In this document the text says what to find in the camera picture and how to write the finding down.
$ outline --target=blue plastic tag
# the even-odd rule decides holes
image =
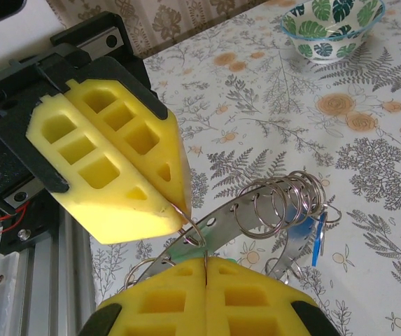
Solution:
[[[317,266],[317,260],[318,260],[318,255],[320,254],[320,247],[321,247],[321,239],[323,236],[323,230],[325,227],[325,221],[326,221],[327,214],[323,212],[320,215],[318,225],[317,225],[317,233],[315,236],[315,243],[314,243],[314,249],[312,251],[312,266],[316,267]]]

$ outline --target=leaf-pattern bowl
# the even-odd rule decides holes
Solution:
[[[299,54],[329,64],[357,49],[384,13],[382,0],[311,0],[288,11],[281,28]]]

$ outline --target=floral tablecloth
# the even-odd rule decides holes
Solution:
[[[315,65],[281,33],[294,1],[268,1],[146,60],[153,89],[176,114],[202,218],[253,179],[304,169],[343,212],[304,280],[342,335],[401,335],[401,1],[352,56]],[[217,254],[258,272],[283,237],[245,236]],[[97,303],[162,237],[102,246],[92,239]]]

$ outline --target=tablecloth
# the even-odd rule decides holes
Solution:
[[[305,253],[305,278],[290,285],[313,297],[342,335],[401,335],[401,1],[386,3],[366,44],[329,65],[297,55],[281,32],[293,4],[268,1],[145,61],[179,121],[193,216],[256,178],[315,175],[343,218],[328,226],[317,267]],[[174,237],[106,246],[92,239],[97,303]],[[216,255],[262,272],[281,243],[240,236]]]

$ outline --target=metal keychain holder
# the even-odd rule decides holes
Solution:
[[[320,181],[304,171],[293,171],[287,176],[258,179],[242,188],[237,197],[218,207],[216,210],[194,223],[176,206],[191,225],[189,230],[181,230],[180,237],[158,257],[146,259],[133,267],[125,279],[125,288],[165,271],[177,263],[191,258],[202,258],[217,251],[241,234],[253,239],[273,237],[280,230],[286,230],[287,240],[279,258],[270,258],[265,265],[266,275],[281,280],[290,270],[297,278],[302,277],[301,268],[296,260],[308,244],[318,217],[327,207],[332,207],[337,219],[327,220],[335,223],[342,213],[327,205],[325,191]],[[251,232],[265,226],[263,233]],[[133,283],[133,273],[140,266],[151,265]]]

